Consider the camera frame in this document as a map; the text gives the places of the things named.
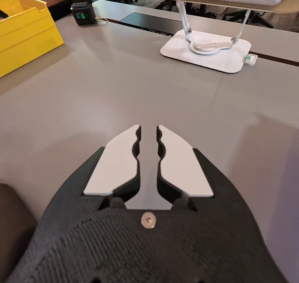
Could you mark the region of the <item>white document stand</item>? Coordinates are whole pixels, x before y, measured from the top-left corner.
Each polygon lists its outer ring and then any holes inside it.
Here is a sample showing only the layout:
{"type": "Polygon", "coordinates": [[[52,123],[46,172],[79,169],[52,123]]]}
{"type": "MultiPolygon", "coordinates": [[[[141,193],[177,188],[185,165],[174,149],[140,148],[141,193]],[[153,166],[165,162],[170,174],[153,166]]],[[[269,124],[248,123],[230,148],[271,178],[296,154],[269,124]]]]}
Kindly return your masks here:
{"type": "Polygon", "coordinates": [[[253,10],[277,13],[298,12],[298,0],[173,0],[176,1],[183,29],[160,49],[161,55],[234,74],[241,70],[245,57],[250,53],[251,43],[240,39],[246,21],[253,10]],[[188,22],[185,3],[244,8],[245,18],[238,33],[232,38],[192,29],[188,22]]]}

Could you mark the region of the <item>yellow storage bin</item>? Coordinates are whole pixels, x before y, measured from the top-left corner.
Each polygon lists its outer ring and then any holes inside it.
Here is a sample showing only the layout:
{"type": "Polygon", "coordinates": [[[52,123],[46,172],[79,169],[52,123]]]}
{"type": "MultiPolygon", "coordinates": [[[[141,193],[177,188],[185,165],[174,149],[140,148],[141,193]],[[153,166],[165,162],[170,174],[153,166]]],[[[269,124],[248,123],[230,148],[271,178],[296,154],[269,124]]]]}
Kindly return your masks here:
{"type": "Polygon", "coordinates": [[[0,77],[64,44],[47,3],[0,0],[0,77]]]}

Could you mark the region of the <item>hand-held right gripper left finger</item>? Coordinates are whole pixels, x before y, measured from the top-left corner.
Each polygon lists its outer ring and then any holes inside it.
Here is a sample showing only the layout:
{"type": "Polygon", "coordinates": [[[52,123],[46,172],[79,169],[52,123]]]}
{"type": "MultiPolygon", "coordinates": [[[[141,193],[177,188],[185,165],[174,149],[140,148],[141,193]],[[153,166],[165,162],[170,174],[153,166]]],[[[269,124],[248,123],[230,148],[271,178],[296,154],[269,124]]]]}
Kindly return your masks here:
{"type": "Polygon", "coordinates": [[[141,126],[136,124],[110,140],[83,191],[86,196],[119,197],[124,202],[140,190],[141,126]]]}

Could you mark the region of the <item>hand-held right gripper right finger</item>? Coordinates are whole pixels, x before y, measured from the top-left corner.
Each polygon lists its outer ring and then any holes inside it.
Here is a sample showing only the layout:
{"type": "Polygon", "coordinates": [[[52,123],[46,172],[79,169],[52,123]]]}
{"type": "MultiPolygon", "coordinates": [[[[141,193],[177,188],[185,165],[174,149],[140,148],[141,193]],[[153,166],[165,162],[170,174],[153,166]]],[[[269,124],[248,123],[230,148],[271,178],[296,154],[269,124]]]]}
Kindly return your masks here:
{"type": "Polygon", "coordinates": [[[171,204],[177,199],[210,198],[212,188],[196,157],[193,147],[163,125],[157,126],[157,191],[171,204]]]}

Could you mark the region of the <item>small white green-label box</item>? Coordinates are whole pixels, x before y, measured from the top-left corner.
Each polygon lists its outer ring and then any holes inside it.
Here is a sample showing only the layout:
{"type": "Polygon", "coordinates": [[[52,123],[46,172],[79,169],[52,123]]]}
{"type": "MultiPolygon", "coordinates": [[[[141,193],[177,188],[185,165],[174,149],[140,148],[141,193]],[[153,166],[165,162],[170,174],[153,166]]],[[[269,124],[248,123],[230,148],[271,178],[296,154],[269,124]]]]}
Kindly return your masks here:
{"type": "Polygon", "coordinates": [[[258,55],[249,53],[244,59],[244,65],[254,66],[257,61],[258,55]]]}

